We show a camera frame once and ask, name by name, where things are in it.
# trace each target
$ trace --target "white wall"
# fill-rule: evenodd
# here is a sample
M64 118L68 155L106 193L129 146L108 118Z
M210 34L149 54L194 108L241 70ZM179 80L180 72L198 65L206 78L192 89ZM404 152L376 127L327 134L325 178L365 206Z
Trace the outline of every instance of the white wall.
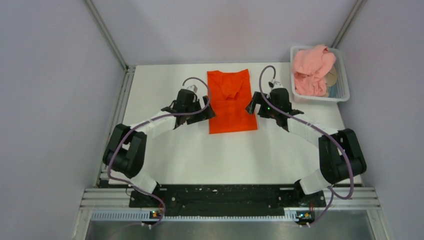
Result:
M423 12L422 0L368 1L340 47L351 95L341 115L395 239L424 239Z
M123 70L82 0L0 3L0 233L65 240Z
M129 65L288 61L331 45L355 0L94 0Z

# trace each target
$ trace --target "plastic bin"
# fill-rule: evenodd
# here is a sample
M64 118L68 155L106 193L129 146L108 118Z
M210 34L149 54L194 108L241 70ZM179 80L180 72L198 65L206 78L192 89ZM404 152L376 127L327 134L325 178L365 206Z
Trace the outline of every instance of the plastic bin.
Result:
M292 69L293 59L299 50L311 49L313 46L292 46L290 49L290 71ZM345 65L343 64L342 52L335 48L328 48L336 57L334 63L337 71L337 82L328 89L329 97L322 96L306 96L300 95L295 91L295 76L291 73L291 91L293 92L293 100L297 103L305 103L309 101L326 101L326 102L345 102L351 97L349 93L348 78L346 76Z

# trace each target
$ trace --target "purple cable sleeve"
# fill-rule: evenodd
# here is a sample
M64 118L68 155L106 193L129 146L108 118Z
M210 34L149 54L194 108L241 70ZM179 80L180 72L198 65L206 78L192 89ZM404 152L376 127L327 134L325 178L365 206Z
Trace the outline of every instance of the purple cable sleeve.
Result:
M347 171L349 172L349 179L350 179L350 188L349 188L349 193L347 194L347 196L340 196L339 194L337 194L334 190L333 190L333 188L332 187L329 187L328 189L331 191L331 193L332 194L334 194L336 197L338 197L339 199L350 199L351 197L352 197L352 194L354 193L354 173L352 172L352 166L351 166L351 162L349 161L349 158L348 158L348 156L346 155L346 153L345 153L345 150L343 149L343 147L332 137L332 136L330 136L328 133L326 133L325 131L323 131L321 128L319 128L319 127L317 127L317 126L315 126L315 125L313 125L313 124L310 124L309 122L307 122L307 121L304 121L304 120L302 120L302 119L300 119L300 118L297 118L297 117L295 117L295 116L292 116L292 115L290 115L290 114L288 114L288 113L286 113L286 112L284 112L284 111L282 111L282 110L280 110L280 109L278 109L276 106L274 106L272 103L270 103L270 101L268 101L268 99L267 99L267 97L265 96L265 94L264 94L264 92L262 91L262 75L264 74L264 72L265 72L265 70L267 70L268 68L272 68L273 70L274 70L274 75L273 75L273 78L275 79L276 78L276 68L274 67L274 66L272 66L272 65L268 65L268 66L266 66L263 70L262 70L262 72L260 73L260 76L259 76L259 91L260 91L260 94L262 95L262 98L263 98L263 100L271 107L271 108L273 108L275 111L277 111L277 112L279 112L279 113L281 113L281 114L283 114L284 116L286 116L286 117L288 117L288 118L291 118L291 119L294 119L294 120L296 120L296 121L298 121L298 122L301 122L301 123L303 123L303 124L305 124L305 125L309 125L311 128L313 128L314 130L316 130L316 131L318 131L320 134L322 134L322 135L324 135L324 136L326 136L328 139L330 139L330 141L340 150L340 152L341 152L341 155L343 156L343 158L344 158L344 161L346 162L346 166L347 166Z
M183 83L182 83L182 85L184 86L184 84L188 81L188 80L191 80L191 79L195 79L195 80L198 80L198 81L200 81L202 84L204 84L205 85L205 87L207 88L207 92L208 92L208 95L209 95L209 100L207 101L207 103L205 104L205 106L202 108L202 109L200 109L200 110L198 110L198 111L194 111L194 112L186 112L186 113L169 113L169 114L164 114L164 115L161 115L161 116L157 116L157 117L154 117L154 118L152 118L152 119L150 119L150 120L147 120L147 121L144 121L144 122L142 122L142 123L140 123L140 124L138 124L137 126L135 126L135 127L133 127L132 129L130 129L128 132L127 132L127 134L125 134L125 136L123 136L123 138L122 138L122 140L120 141L120 143L119 143L119 145L118 145L118 147L116 148L116 150L115 150L115 152L113 153L113 155L112 155L112 158L110 159L110 162L109 162L109 165L108 165L108 168L107 168L107 176L109 177L109 179L112 179L112 180L116 180L116 181L121 181L121 182L123 182L123 183L126 183L126 184L128 184L128 185L131 185L135 190L137 190L138 192L140 192L140 193L142 193L142 194L145 194L145 195L147 195L147 196L150 196L150 197L152 197L152 198L154 198L154 199L156 199L156 200L158 200L159 201L159 203L161 203L162 205L163 205L163 211L162 211L162 214L160 215L160 218L159 218L159 220L155 223L155 224L153 224L151 227L153 228L153 227L155 227L155 226L157 226L161 221L162 221L162 219L163 219L163 217L164 217L164 215L165 215L165 210L166 210L166 206L165 206L165 203L164 203L164 201L162 201L162 199L160 199L158 196L156 196L156 195L153 195L153 194L151 194L151 193L148 193L148 192L146 192L146 191L144 191L144 190L142 190L141 188L139 188L138 186L135 186L135 185L133 185L130 181L128 181L128 180L125 180L125 179L122 179L122 178L118 178L118 177L113 177L113 176L111 176L111 166L112 166L112 164L114 163L114 161L115 161L115 157L117 156L117 154L118 154L118 151L119 151L119 149L121 149L122 148L122 145L124 144L124 142L127 140L127 138L130 136L130 134L132 133L132 132L134 132L136 129L138 129L138 128L140 128L140 127L142 127L142 126L144 126L144 125L146 125L146 124L148 124L148 123L150 123L150 121L156 121L156 120L158 120L158 119L161 119L161 118L165 118L165 117L169 117L169 116L190 116L190 115L195 115L195 114L198 114L198 113L200 113L200 112L202 112L203 110L205 110L208 106L209 106L209 104L211 103L211 90L209 89L209 87L208 87L208 85L206 84L206 82L204 82L202 79L200 79L200 78L197 78L197 77L189 77L189 78L187 78ZM126 228L126 227L129 227L129 226L132 226L132 225L134 225L134 223L131 223L131 224L128 224L128 225L126 225L126 226L124 226L124 227L122 227L122 228L120 228L120 229L124 229L124 228Z

